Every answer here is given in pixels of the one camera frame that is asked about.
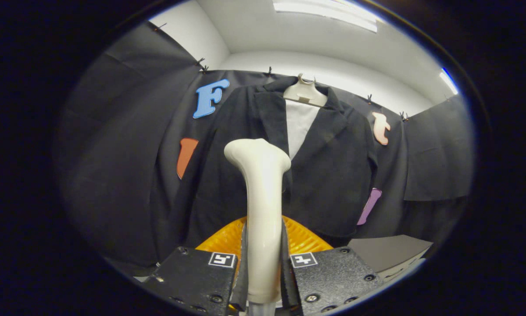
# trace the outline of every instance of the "fluorescent light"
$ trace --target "fluorescent light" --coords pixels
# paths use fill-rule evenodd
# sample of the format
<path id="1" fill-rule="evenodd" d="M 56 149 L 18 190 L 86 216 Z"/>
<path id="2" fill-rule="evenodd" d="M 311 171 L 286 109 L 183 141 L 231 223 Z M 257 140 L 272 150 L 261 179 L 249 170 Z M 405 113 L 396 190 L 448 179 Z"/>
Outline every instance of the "fluorescent light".
<path id="1" fill-rule="evenodd" d="M 450 74 L 448 74 L 448 72 L 444 68 L 442 68 L 442 72 L 440 72 L 440 78 L 442 78 L 442 80 L 448 85 L 448 88 L 452 90 L 452 93 L 454 95 L 458 94 L 458 89 L 454 85 L 452 78 L 450 78 Z"/>
<path id="2" fill-rule="evenodd" d="M 325 16 L 377 32 L 377 17 L 343 0 L 273 0 L 276 12 Z"/>

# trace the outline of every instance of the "white plastic grip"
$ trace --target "white plastic grip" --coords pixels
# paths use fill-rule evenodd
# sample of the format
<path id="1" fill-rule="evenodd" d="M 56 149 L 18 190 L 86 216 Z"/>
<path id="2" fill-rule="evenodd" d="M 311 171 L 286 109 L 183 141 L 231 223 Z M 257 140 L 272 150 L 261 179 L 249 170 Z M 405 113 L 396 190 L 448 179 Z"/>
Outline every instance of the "white plastic grip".
<path id="1" fill-rule="evenodd" d="M 261 138 L 233 140 L 224 148 L 247 185 L 247 300 L 275 302 L 279 288 L 283 174 L 288 155 Z"/>

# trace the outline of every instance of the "white wall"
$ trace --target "white wall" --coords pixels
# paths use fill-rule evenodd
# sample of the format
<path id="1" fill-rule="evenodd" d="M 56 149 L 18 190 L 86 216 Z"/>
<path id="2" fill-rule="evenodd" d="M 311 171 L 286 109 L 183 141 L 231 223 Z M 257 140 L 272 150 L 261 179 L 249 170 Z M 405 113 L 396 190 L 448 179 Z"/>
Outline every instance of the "white wall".
<path id="1" fill-rule="evenodd" d="M 249 52 L 231 54 L 215 69 L 250 70 L 297 76 L 349 91 L 359 96 L 372 94 L 372 100 L 395 113 L 404 111 L 409 116 L 431 108 L 433 104 L 419 92 L 381 72 L 350 62 L 294 52 Z"/>
<path id="2" fill-rule="evenodd" d="M 189 0 L 154 16 L 150 21 L 174 38 L 209 70 L 251 70 L 276 74 L 316 77 L 318 82 L 347 90 L 359 96 L 372 94 L 372 100 L 393 112 L 409 116 L 435 105 L 432 98 L 405 83 L 371 68 L 318 54 L 286 51 L 252 51 L 230 54 L 226 42 L 196 0 Z"/>
<path id="3" fill-rule="evenodd" d="M 176 40 L 196 60 L 204 58 L 203 66 L 217 68 L 228 56 L 229 50 L 212 21 L 195 0 L 174 6 L 150 22 Z"/>

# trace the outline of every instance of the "black metal plate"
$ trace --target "black metal plate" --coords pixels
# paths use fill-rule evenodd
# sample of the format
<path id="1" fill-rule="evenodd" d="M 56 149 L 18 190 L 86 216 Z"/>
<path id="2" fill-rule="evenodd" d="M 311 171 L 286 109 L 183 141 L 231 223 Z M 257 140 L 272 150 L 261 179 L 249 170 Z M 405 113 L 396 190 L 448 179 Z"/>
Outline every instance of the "black metal plate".
<path id="1" fill-rule="evenodd" d="M 237 257 L 179 247 L 144 282 L 194 313 L 226 316 Z"/>
<path id="2" fill-rule="evenodd" d="M 290 258 L 305 316 L 335 309 L 383 284 L 349 247 Z"/>

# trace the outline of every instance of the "black curtain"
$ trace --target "black curtain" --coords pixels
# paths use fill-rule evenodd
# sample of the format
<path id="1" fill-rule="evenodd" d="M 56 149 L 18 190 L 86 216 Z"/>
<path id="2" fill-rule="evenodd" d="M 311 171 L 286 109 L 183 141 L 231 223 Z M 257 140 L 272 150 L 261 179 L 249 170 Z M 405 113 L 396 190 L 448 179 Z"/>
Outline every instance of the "black curtain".
<path id="1" fill-rule="evenodd" d="M 163 261 L 157 222 L 159 199 L 172 204 L 182 138 L 205 137 L 219 107 L 240 86 L 266 84 L 280 74 L 237 70 L 201 71 L 190 54 L 147 22 L 98 56 L 66 104 L 56 141 L 56 162 L 66 208 L 87 240 L 128 273 Z M 193 118 L 197 89 L 229 80 L 215 112 Z M 429 241 L 449 220 L 440 204 L 467 195 L 472 164 L 463 100 L 451 98 L 407 122 L 383 106 L 333 87 L 340 101 L 366 116 L 384 114 L 387 146 L 375 142 L 379 169 L 373 186 L 383 192 L 358 238 L 398 233 Z M 413 206 L 414 201 L 434 204 Z"/>

